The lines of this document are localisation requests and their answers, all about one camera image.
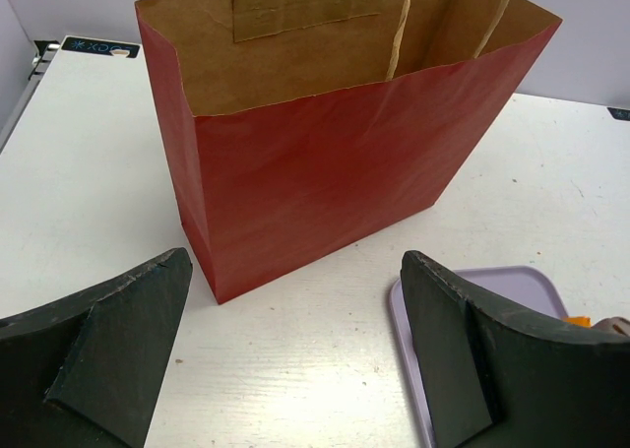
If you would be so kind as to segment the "left blue table sticker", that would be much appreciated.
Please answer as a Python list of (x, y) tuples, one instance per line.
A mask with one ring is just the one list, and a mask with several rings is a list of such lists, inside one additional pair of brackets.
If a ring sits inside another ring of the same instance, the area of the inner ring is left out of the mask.
[(102, 39), (67, 36), (61, 43), (61, 49), (85, 54), (97, 54), (105, 56), (120, 55), (124, 58), (136, 58), (140, 45)]

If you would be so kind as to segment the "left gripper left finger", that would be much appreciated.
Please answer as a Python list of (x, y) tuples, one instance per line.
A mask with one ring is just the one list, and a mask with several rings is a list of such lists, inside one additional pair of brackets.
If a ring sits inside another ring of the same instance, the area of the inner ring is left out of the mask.
[(144, 446), (192, 271), (173, 248), (2, 319), (2, 446)]

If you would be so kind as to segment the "blue table sticker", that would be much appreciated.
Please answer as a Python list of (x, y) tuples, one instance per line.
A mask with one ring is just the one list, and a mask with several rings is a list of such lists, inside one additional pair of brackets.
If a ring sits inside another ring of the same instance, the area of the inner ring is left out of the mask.
[(120, 55), (124, 58), (136, 58), (140, 45), (102, 39), (67, 36), (61, 43), (61, 49), (85, 54), (97, 54), (105, 56)]
[(625, 108), (609, 107), (611, 117), (619, 121), (630, 121), (630, 110)]

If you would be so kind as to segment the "long orange baguette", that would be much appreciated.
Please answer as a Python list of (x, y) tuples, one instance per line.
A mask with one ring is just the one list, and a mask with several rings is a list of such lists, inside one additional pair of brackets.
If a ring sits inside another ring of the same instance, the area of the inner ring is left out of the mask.
[(588, 316), (567, 316), (564, 321), (584, 328), (591, 328), (592, 321)]

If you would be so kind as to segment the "metal tongs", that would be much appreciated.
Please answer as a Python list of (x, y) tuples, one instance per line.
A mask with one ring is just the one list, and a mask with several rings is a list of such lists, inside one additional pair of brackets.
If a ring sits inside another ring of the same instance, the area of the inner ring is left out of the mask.
[(624, 317), (609, 317), (598, 321), (593, 329), (630, 337), (630, 321)]

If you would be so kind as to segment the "right blue table sticker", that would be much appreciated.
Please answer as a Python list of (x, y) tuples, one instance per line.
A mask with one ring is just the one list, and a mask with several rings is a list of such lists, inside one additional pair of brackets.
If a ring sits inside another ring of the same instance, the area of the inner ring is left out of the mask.
[(630, 121), (630, 110), (625, 108), (609, 107), (611, 117), (619, 121)]

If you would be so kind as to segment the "lilac plastic tray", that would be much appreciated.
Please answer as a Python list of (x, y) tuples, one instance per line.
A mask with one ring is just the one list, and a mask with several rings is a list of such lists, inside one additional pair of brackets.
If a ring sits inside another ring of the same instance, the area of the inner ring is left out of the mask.
[[(547, 316), (560, 319), (568, 315), (566, 307), (551, 280), (535, 268), (507, 266), (457, 270), (455, 273), (467, 281)], [(434, 441), (431, 417), (412, 343), (400, 280), (395, 280), (393, 283), (387, 300), (395, 340), (403, 364), (403, 373), (407, 380), (419, 445), (421, 447), (434, 447), (436, 442)]]

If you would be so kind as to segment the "red paper bag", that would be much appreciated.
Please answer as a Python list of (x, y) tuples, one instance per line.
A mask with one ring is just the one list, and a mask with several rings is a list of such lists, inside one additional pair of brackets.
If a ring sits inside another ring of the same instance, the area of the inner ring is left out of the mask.
[(561, 25), (529, 0), (139, 0), (185, 234), (227, 302), (431, 207)]

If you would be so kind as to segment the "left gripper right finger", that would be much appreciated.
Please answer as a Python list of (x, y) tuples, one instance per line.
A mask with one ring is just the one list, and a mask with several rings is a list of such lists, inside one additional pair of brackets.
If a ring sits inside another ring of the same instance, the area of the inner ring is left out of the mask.
[(625, 447), (629, 340), (544, 315), (418, 251), (401, 282), (440, 447)]

